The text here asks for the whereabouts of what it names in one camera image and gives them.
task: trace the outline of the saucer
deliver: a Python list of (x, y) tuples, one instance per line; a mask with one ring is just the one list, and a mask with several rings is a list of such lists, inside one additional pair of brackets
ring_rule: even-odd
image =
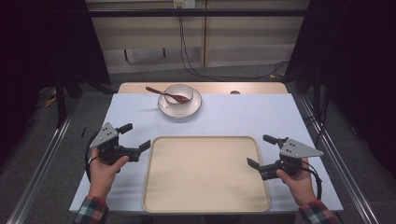
[(158, 107), (166, 116), (172, 119), (184, 119), (193, 115), (201, 107), (202, 97), (197, 90), (193, 88), (191, 89), (193, 91), (193, 96), (191, 99), (191, 103), (188, 106), (176, 108), (175, 106), (172, 106), (171, 104), (166, 102), (165, 97), (161, 95), (158, 98)]

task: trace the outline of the beige tray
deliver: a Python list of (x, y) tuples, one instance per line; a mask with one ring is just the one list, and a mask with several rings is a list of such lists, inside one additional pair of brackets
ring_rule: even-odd
[(260, 161), (246, 136), (166, 136), (153, 141), (143, 206), (150, 213), (257, 213), (268, 188), (247, 157)]

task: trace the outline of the sleeve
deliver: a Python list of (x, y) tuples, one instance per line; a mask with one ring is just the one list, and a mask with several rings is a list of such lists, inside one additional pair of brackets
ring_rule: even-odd
[(107, 212), (108, 208), (104, 200), (87, 196), (79, 208), (73, 224), (105, 223), (107, 220)]
[(299, 208), (300, 215), (310, 224), (334, 224), (338, 223), (332, 213), (320, 200), (302, 205)]

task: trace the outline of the spoon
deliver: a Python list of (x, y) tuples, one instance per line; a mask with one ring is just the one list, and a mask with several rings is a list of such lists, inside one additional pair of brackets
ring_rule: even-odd
[(158, 93), (158, 94), (170, 96), (170, 97), (174, 98), (180, 104), (186, 104), (190, 100), (189, 98), (187, 98), (185, 96), (173, 95), (173, 94), (169, 94), (169, 93), (164, 92), (164, 91), (157, 91), (155, 89), (152, 89), (151, 87), (146, 87), (146, 90), (147, 91), (152, 91), (152, 92), (155, 92), (155, 93)]

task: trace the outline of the white tabletop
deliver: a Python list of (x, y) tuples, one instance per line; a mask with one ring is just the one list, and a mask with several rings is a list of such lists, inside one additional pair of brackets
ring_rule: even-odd
[[(110, 122), (115, 128), (126, 123), (134, 125), (131, 131), (120, 136), (120, 144), (124, 147), (138, 147), (159, 136), (251, 136), (260, 148), (261, 165), (279, 160), (279, 147), (264, 142), (264, 134), (290, 137), (314, 146), (291, 94), (202, 94), (202, 97), (203, 105), (192, 117), (170, 119), (158, 109), (156, 94), (115, 94), (104, 122)], [(147, 213), (142, 200), (148, 162), (149, 150), (142, 153), (139, 162), (128, 162), (117, 174), (107, 197), (111, 211)], [(323, 181), (322, 201), (330, 210), (343, 210), (321, 159), (310, 158), (309, 162)], [(84, 175), (70, 211), (77, 212), (89, 186)], [(271, 205), (265, 213), (297, 211), (289, 188), (281, 180), (267, 180), (267, 186)]]

